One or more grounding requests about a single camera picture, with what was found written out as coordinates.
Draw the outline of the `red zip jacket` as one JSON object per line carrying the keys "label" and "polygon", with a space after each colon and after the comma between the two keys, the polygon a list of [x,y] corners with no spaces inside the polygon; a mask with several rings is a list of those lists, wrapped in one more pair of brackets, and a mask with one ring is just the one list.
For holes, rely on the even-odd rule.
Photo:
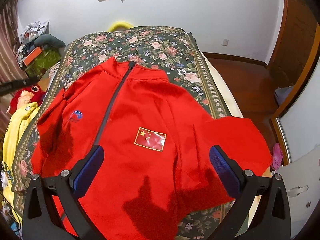
{"label": "red zip jacket", "polygon": [[214,119],[164,71],[114,57],[60,90],[37,130],[31,163],[42,177],[103,148],[80,203],[107,239],[174,239],[187,214],[230,202],[209,160],[214,145],[257,176],[272,161],[251,120]]}

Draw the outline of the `crumpled grey clothes pile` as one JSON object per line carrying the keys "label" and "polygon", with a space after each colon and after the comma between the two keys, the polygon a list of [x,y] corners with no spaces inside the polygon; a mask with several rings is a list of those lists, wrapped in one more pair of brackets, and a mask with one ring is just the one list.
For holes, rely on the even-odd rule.
{"label": "crumpled grey clothes pile", "polygon": [[43,34],[48,34],[49,20],[40,22],[36,21],[29,23],[20,34],[20,42],[22,44],[28,44]]}

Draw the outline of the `striped curtain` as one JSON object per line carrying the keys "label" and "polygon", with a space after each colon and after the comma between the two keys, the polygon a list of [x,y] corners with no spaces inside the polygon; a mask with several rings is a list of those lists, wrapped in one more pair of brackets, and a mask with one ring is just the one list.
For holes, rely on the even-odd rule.
{"label": "striped curtain", "polygon": [[1,11],[1,83],[26,79],[16,59],[21,43],[18,37],[18,0],[8,0]]}

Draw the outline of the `red plush toy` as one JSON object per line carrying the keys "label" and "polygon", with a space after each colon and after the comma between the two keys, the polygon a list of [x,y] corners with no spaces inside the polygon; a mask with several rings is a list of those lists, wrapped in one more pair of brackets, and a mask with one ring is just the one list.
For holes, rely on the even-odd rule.
{"label": "red plush toy", "polygon": [[39,85],[32,85],[18,90],[10,101],[7,113],[13,115],[17,109],[32,102],[40,106],[43,102],[46,92]]}

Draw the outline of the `orange box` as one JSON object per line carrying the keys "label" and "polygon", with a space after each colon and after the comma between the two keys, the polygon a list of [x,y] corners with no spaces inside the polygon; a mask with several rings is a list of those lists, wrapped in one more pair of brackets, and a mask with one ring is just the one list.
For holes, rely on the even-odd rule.
{"label": "orange box", "polygon": [[27,67],[31,64],[40,54],[42,53],[41,47],[36,47],[33,51],[31,51],[27,57],[23,60],[23,66]]}

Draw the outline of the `yellow garment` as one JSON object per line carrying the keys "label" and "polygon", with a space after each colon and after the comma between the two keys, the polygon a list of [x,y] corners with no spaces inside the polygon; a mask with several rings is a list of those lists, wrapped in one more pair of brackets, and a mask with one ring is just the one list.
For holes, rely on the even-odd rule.
{"label": "yellow garment", "polygon": [[1,182],[3,195],[9,201],[11,207],[14,206],[14,197],[17,194],[12,191],[12,185],[15,182],[15,178],[21,177],[25,179],[28,175],[33,174],[31,161],[22,158],[17,164],[14,164],[14,159],[18,143],[38,111],[39,106],[36,102],[28,103],[17,109],[11,116],[4,135]]}

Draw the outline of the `dark grey cushion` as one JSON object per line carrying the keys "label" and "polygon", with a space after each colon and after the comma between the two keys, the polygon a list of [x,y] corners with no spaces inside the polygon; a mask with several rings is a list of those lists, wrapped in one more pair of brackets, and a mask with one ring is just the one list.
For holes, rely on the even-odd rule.
{"label": "dark grey cushion", "polygon": [[34,41],[34,45],[36,47],[51,46],[53,48],[63,48],[66,46],[63,41],[50,34],[43,34],[36,38]]}

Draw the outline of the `pink slipper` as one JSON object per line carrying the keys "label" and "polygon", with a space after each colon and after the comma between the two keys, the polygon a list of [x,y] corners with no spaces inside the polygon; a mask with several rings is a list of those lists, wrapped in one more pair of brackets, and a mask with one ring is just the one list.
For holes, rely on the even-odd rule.
{"label": "pink slipper", "polygon": [[283,162],[283,152],[281,150],[280,144],[275,143],[275,145],[272,148],[272,170],[277,170],[281,167]]}

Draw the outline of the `white sliding wardrobe door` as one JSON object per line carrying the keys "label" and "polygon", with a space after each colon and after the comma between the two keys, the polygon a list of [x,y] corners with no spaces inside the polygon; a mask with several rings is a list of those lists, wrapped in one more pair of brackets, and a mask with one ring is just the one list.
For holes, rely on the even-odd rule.
{"label": "white sliding wardrobe door", "polygon": [[289,163],[319,145],[319,82],[318,63],[297,100],[279,119]]}

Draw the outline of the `yellow curved object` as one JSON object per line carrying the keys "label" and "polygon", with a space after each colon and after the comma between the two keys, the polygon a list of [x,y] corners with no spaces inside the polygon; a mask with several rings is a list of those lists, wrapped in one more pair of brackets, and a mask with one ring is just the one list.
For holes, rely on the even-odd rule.
{"label": "yellow curved object", "polygon": [[117,21],[111,24],[111,26],[108,28],[108,32],[113,32],[113,31],[117,31],[119,29],[131,29],[134,26],[128,22],[124,22],[124,21]]}

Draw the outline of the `floral bed cover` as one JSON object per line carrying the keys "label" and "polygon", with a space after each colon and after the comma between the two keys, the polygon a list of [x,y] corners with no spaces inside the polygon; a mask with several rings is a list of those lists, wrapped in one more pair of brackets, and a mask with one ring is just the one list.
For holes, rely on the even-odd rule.
{"label": "floral bed cover", "polygon": [[124,31],[85,35],[70,43],[55,65],[52,82],[29,123],[12,158],[12,208],[22,217],[32,171],[31,157],[39,140],[36,124],[56,94],[82,74],[114,56],[118,61],[135,61],[147,68],[159,67],[170,82],[185,88],[213,117],[241,116],[240,109],[220,74],[201,54],[191,33],[174,27],[135,27]]}

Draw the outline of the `wooden wardrobe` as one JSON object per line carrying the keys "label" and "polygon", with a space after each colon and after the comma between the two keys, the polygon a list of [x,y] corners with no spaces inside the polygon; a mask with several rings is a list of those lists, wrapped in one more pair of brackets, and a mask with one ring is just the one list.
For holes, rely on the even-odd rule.
{"label": "wooden wardrobe", "polygon": [[284,0],[283,16],[268,70],[280,88],[292,90],[272,115],[281,117],[298,98],[319,52],[319,23],[308,0]]}

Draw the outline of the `wall socket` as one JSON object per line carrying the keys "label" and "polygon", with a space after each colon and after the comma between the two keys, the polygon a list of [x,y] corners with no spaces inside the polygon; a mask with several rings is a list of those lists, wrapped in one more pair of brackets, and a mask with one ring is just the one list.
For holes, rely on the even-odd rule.
{"label": "wall socket", "polygon": [[223,39],[223,41],[222,41],[222,46],[228,46],[228,42],[229,42],[229,40],[228,39]]}

